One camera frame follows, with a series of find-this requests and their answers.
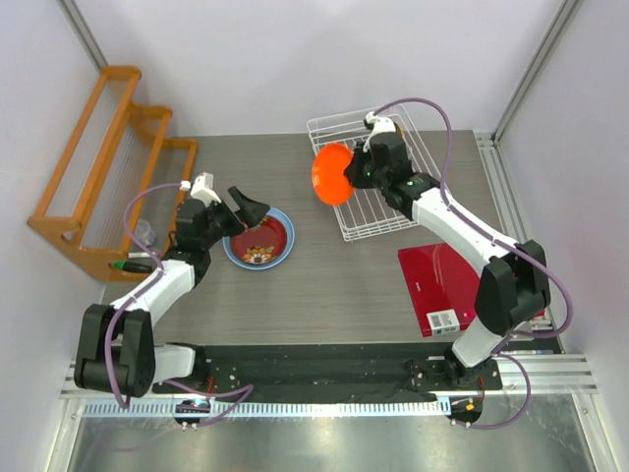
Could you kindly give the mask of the orange plate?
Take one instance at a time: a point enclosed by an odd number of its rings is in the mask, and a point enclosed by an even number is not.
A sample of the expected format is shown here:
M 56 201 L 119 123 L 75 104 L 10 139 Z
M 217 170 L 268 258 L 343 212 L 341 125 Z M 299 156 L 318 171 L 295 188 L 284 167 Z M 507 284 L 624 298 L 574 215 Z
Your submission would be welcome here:
M 344 172 L 353 153 L 343 144 L 325 145 L 316 155 L 312 166 L 312 185 L 316 196 L 326 205 L 339 206 L 347 202 L 354 188 Z

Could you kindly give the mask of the red floral plate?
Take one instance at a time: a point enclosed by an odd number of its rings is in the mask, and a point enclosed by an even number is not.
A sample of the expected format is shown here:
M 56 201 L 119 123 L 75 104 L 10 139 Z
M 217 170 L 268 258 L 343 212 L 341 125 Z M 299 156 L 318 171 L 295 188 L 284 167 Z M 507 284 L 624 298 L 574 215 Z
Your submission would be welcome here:
M 287 244 L 288 233 L 283 223 L 265 216 L 256 227 L 233 237 L 229 249 L 245 266 L 268 266 L 282 255 Z

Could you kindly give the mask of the light blue plate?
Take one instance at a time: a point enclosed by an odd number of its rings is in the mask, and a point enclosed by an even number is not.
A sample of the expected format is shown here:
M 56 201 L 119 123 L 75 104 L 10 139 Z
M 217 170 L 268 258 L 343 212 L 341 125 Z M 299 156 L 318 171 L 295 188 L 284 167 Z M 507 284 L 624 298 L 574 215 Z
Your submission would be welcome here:
M 247 270 L 256 270 L 256 271 L 266 270 L 266 269 L 270 269 L 272 267 L 278 266 L 284 260 L 286 260 L 288 258 L 288 256 L 290 255 L 290 253 L 291 253 L 291 251 L 292 251 L 292 249 L 294 247 L 295 239 L 296 239 L 295 228 L 294 228 L 292 220 L 288 217 L 288 215 L 285 212 L 283 212 L 282 210 L 280 210 L 278 208 L 275 208 L 275 207 L 272 207 L 269 210 L 269 212 L 268 212 L 268 214 L 266 216 L 273 216 L 273 217 L 277 218 L 285 226 L 285 229 L 287 230 L 287 233 L 288 233 L 288 244 L 287 244 L 286 249 L 284 250 L 282 255 L 275 262 L 271 263 L 270 265 L 245 266 L 244 263 L 241 263 L 241 262 L 236 260 L 236 257 L 232 254 L 231 250 L 229 249 L 229 243 L 230 243 L 230 240 L 233 237 L 227 237 L 222 242 L 223 250 L 224 250 L 225 255 L 227 256 L 227 258 L 232 263 L 234 263 L 236 266 L 238 266 L 240 268 L 243 268 L 243 269 L 247 269 Z

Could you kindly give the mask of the yellow patterned plate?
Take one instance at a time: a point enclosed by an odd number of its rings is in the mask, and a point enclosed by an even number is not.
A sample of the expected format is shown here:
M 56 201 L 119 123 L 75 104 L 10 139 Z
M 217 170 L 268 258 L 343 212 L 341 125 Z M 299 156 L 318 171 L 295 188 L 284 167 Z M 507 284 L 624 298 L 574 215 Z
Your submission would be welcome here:
M 400 128 L 400 126 L 399 126 L 397 123 L 395 123 L 395 122 L 394 122 L 394 126 L 395 126 L 396 133 L 397 133 L 397 134 L 399 135 L 399 137 L 400 137 L 400 140 L 401 140 L 402 142 L 405 142 L 405 140 L 404 140 L 404 132 L 403 132 L 403 130 L 402 130 L 402 129 Z

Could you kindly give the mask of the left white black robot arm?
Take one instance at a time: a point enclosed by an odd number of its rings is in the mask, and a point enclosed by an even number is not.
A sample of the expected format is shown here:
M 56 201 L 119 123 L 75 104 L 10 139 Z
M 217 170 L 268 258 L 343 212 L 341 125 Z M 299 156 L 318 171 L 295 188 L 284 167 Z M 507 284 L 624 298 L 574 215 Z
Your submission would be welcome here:
M 153 329 L 175 302 L 202 281 L 211 264 L 211 248 L 257 226 L 270 210 L 236 187 L 228 190 L 236 210 L 209 187 L 189 181 L 173 187 L 187 197 L 176 208 L 169 247 L 155 258 L 154 270 L 121 299 L 93 304 L 83 316 L 75 385 L 111 393 L 122 407 L 128 407 L 131 398 L 144 396 L 154 384 L 176 380 L 189 392 L 207 385 L 209 368 L 200 362 L 199 349 L 185 343 L 158 345 Z

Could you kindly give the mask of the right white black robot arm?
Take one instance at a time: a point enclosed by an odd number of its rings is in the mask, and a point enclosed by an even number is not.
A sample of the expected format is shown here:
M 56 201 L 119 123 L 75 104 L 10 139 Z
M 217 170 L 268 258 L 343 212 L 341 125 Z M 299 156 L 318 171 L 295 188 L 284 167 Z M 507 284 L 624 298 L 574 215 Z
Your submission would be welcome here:
M 457 206 L 440 181 L 414 169 L 397 132 L 356 142 L 344 176 L 358 189 L 380 191 L 392 209 L 436 234 L 479 276 L 476 316 L 446 349 L 443 365 L 452 386 L 473 384 L 508 335 L 549 305 L 542 246 L 504 242 L 501 233 Z

